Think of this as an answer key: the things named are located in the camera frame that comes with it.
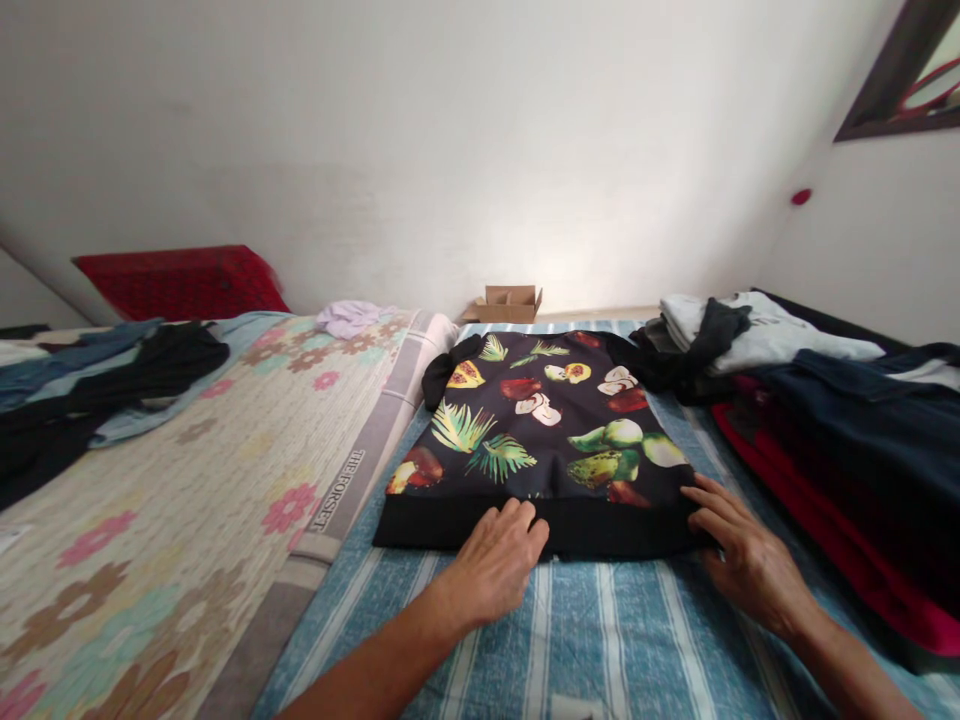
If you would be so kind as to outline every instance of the folded white clothing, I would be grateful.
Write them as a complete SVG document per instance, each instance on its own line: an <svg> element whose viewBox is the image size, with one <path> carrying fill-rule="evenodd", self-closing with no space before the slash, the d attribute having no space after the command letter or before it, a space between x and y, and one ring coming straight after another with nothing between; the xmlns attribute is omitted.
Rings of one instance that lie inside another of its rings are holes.
<svg viewBox="0 0 960 720"><path fill-rule="evenodd" d="M38 348L32 342L24 340L0 340L0 367L13 365L24 360L36 360L47 357L43 348Z"/></svg>
<svg viewBox="0 0 960 720"><path fill-rule="evenodd" d="M707 369L710 375L729 375L763 365L788 363L803 349L846 360L876 360L884 354L875 343L820 332L761 292L737 293L720 302L730 307L749 305L752 308L750 329L734 339L730 350L714 360ZM697 337L706 307L705 300L691 295L667 295L660 300L667 329L681 348L688 349Z"/></svg>

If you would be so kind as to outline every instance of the red clothing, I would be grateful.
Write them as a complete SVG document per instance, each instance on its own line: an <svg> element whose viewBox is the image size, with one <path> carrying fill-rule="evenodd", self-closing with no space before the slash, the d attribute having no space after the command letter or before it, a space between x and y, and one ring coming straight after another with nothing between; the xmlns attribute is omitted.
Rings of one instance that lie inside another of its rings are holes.
<svg viewBox="0 0 960 720"><path fill-rule="evenodd" d="M823 549L863 601L894 630L921 647L960 656L960 621L930 599L846 512L798 468L767 427L746 438L730 421L732 404L715 405L720 430L740 457Z"/></svg>

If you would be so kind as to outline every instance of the white wall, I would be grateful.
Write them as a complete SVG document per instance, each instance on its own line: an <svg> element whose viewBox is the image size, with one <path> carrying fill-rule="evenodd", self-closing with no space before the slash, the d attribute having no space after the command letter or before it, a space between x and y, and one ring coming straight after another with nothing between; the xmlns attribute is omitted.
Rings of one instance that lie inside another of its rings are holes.
<svg viewBox="0 0 960 720"><path fill-rule="evenodd" d="M55 330L89 322L0 249L0 327L46 323Z"/></svg>
<svg viewBox="0 0 960 720"><path fill-rule="evenodd" d="M760 276L905 342L960 342L960 131L839 143Z"/></svg>
<svg viewBox="0 0 960 720"><path fill-rule="evenodd" d="M71 256L223 243L301 312L728 292L899 4L11 2L0 221L100 320Z"/></svg>

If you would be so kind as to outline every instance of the mirror frame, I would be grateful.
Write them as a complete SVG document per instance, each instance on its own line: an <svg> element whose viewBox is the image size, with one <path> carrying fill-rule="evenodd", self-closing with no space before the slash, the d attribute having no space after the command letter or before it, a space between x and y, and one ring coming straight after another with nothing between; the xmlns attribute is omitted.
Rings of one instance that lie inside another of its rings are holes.
<svg viewBox="0 0 960 720"><path fill-rule="evenodd" d="M897 117L958 14L960 0L907 0L834 142L960 127L960 108Z"/></svg>

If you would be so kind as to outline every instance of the mattress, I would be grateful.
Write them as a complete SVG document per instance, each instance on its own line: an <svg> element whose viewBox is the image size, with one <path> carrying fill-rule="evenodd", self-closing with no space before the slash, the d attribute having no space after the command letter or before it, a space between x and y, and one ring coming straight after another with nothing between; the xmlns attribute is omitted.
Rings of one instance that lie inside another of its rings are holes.
<svg viewBox="0 0 960 720"><path fill-rule="evenodd" d="M495 331L606 330L641 323L470 326ZM723 442L702 408L649 396L666 432L700 472L741 497L790 548L823 607L864 640L927 717L960 714L956 676L912 675L876 639ZM430 422L420 410L381 476L261 696L272 717L396 615L452 555L371 546L385 483ZM777 638L714 589L695 556L631 563L548 562L533 572L522 607L471 633L430 678L405 717L751 717L832 715L806 670Z"/></svg>
<svg viewBox="0 0 960 720"><path fill-rule="evenodd" d="M352 523L450 328L401 311L344 342L283 320L183 412L4 511L0 714L195 715L291 551ZM268 630L282 647L290 627Z"/></svg>

